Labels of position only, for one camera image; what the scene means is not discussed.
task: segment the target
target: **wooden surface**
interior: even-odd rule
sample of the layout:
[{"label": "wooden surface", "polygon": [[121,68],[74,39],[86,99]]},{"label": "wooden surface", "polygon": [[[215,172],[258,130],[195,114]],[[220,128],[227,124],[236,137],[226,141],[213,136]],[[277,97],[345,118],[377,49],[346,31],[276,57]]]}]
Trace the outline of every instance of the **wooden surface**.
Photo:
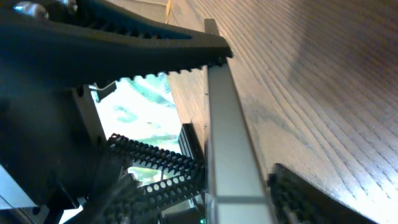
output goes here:
[{"label": "wooden surface", "polygon": [[[216,19],[266,178],[281,162],[377,222],[398,223],[398,4],[176,0],[170,23]],[[169,82],[203,145],[203,73]]]}]

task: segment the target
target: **wooden table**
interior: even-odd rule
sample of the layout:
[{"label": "wooden table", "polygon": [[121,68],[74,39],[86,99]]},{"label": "wooden table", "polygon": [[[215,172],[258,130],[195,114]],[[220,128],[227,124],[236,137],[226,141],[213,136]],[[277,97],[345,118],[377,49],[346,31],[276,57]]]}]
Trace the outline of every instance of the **wooden table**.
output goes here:
[{"label": "wooden table", "polygon": [[[262,174],[281,162],[377,222],[398,223],[398,3],[174,0],[170,23],[214,18]],[[204,140],[203,72],[173,73]]]}]

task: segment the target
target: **metal bar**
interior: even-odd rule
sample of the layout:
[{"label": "metal bar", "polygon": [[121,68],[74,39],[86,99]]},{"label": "metal bar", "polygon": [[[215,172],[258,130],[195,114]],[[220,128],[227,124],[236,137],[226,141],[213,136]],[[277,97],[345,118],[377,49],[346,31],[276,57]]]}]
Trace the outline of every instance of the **metal bar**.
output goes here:
[{"label": "metal bar", "polygon": [[[218,34],[214,20],[206,32]],[[275,223],[228,63],[208,68],[208,223]]]}]

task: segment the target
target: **wood grain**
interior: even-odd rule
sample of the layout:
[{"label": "wood grain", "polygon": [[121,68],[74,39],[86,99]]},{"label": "wood grain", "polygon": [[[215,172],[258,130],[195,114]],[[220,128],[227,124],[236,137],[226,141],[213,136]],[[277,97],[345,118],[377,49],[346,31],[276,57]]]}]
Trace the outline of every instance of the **wood grain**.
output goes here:
[{"label": "wood grain", "polygon": [[[398,223],[398,3],[178,0],[170,23],[216,19],[264,178],[276,162],[381,223]],[[171,74],[203,134],[203,72]]]}]

